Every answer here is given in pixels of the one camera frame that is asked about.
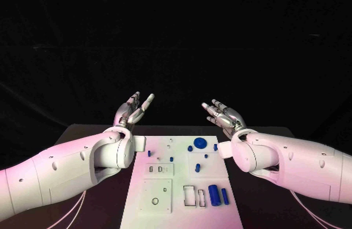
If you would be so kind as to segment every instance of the robotic hand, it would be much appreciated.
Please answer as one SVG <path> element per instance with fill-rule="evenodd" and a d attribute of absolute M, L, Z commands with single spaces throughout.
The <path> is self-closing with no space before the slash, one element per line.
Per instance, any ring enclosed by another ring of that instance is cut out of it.
<path fill-rule="evenodd" d="M 308 140 L 247 129 L 241 115 L 215 99 L 202 103 L 231 141 L 218 144 L 222 159 L 234 157 L 244 172 L 326 201 L 352 204 L 352 156 Z"/>
<path fill-rule="evenodd" d="M 94 187 L 130 166 L 146 137 L 133 136 L 134 124 L 153 101 L 139 108 L 140 92 L 120 106 L 114 125 L 101 134 L 45 149 L 25 162 L 0 170 L 0 221 L 22 211 L 58 203 Z"/>

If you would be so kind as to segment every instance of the small blue part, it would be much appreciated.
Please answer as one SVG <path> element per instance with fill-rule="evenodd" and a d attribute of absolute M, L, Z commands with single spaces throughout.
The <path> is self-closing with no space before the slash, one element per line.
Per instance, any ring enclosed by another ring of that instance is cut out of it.
<path fill-rule="evenodd" d="M 196 148 L 204 149 L 207 147 L 207 140 L 204 138 L 198 137 L 195 139 L 194 144 L 195 144 Z"/>
<path fill-rule="evenodd" d="M 228 195 L 227 195 L 227 190 L 222 188 L 222 197 L 224 197 L 224 204 L 230 205 L 230 199 L 228 199 Z"/>
<path fill-rule="evenodd" d="M 222 204 L 222 201 L 221 201 L 221 196 L 218 195 L 218 186 L 211 185 L 208 189 L 209 189 L 209 196 L 211 196 L 211 205 L 220 206 Z"/>
<path fill-rule="evenodd" d="M 196 164 L 196 172 L 201 171 L 201 164 Z"/>

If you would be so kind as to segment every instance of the dark table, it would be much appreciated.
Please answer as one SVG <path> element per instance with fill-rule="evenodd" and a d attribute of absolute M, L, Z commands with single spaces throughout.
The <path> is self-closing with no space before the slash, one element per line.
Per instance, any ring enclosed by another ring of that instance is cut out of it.
<path fill-rule="evenodd" d="M 74 124 L 57 144 L 101 133 L 108 125 Z M 293 137 L 286 127 L 250 127 L 267 134 Z M 218 142 L 228 138 L 217 126 L 136 126 L 134 135 L 215 135 Z M 225 160 L 230 182 L 244 228 L 322 228 L 299 205 L 290 191 L 270 181 L 243 172 L 233 158 Z M 120 228 L 134 161 L 117 175 L 88 189 L 82 208 L 71 228 Z M 312 212 L 335 226 L 352 228 L 352 209 L 348 204 L 322 201 L 297 195 Z M 0 228 L 48 228 L 67 214 L 81 194 L 74 198 L 28 210 L 0 222 Z M 77 209 L 54 228 L 67 228 Z"/>

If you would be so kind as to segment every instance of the wire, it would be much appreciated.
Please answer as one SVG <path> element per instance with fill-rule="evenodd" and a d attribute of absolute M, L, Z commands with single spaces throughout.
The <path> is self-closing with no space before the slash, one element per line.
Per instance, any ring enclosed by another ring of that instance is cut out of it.
<path fill-rule="evenodd" d="M 59 224 L 59 222 L 67 218 L 67 216 L 69 215 L 69 213 L 71 213 L 72 210 L 75 209 L 75 207 L 77 207 L 77 205 L 78 205 L 78 203 L 80 203 L 80 201 L 82 200 L 84 197 L 85 197 L 85 191 L 82 192 L 81 198 L 80 198 L 80 200 L 77 201 L 75 206 L 72 207 L 72 209 L 69 210 L 69 212 L 62 216 L 62 218 L 55 222 L 55 224 L 52 224 L 46 229 L 54 228 L 54 227 Z"/>
<path fill-rule="evenodd" d="M 69 228 L 69 226 L 71 226 L 71 225 L 72 225 L 72 223 L 74 223 L 74 220 L 75 220 L 77 215 L 78 215 L 78 213 L 80 213 L 81 207 L 82 207 L 82 203 L 81 203 L 81 205 L 80 205 L 78 211 L 77 211 L 77 213 L 75 213 L 75 217 L 74 217 L 74 219 L 72 219 L 72 221 L 71 221 L 71 223 L 69 223 L 69 225 L 68 225 L 67 229 Z"/>
<path fill-rule="evenodd" d="M 297 202 L 299 202 L 299 204 L 302 205 L 302 207 L 306 209 L 306 211 L 309 212 L 309 214 L 310 214 L 310 216 L 313 217 L 313 219 L 318 221 L 318 219 L 323 222 L 323 223 L 326 223 L 329 226 L 332 226 L 333 228 L 336 228 L 336 229 L 342 229 L 341 227 L 336 227 L 335 225 L 332 225 L 331 223 L 328 223 L 322 218 L 319 218 L 318 217 L 318 215 L 315 215 L 315 213 L 308 209 L 308 207 L 303 205 L 303 203 L 302 203 L 302 201 L 299 200 L 299 197 L 297 197 L 297 195 L 296 195 L 296 193 L 290 190 L 290 192 L 292 192 L 292 195 L 293 195 L 293 197 L 296 198 L 296 200 L 297 200 Z"/>

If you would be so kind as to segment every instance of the dark backdrop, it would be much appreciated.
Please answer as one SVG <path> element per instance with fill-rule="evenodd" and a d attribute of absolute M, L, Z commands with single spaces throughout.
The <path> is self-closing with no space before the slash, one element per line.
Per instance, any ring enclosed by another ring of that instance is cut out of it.
<path fill-rule="evenodd" d="M 0 169 L 65 128 L 110 124 L 136 91 L 139 125 L 286 126 L 351 153 L 352 0 L 3 0 Z"/>

